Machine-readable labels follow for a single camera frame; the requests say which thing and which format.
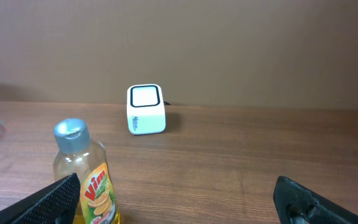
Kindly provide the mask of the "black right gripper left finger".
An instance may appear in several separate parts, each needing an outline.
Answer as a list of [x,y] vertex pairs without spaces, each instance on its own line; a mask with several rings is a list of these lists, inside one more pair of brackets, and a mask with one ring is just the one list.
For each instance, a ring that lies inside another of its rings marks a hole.
[[80,199],[73,173],[0,211],[0,224],[72,224]]

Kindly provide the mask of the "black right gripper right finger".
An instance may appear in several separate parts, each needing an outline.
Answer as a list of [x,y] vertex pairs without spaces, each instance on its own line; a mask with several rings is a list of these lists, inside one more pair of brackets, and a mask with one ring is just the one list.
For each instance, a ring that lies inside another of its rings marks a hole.
[[273,202],[281,224],[358,224],[358,215],[285,176],[277,179]]

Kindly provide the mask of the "yellow dish soap bottle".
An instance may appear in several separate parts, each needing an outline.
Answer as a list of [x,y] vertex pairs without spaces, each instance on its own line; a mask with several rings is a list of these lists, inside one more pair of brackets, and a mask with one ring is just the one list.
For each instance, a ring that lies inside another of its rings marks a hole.
[[75,173],[80,196],[74,223],[120,224],[121,214],[109,175],[104,146],[90,137],[82,119],[68,118],[53,130],[58,152],[53,162],[55,180]]

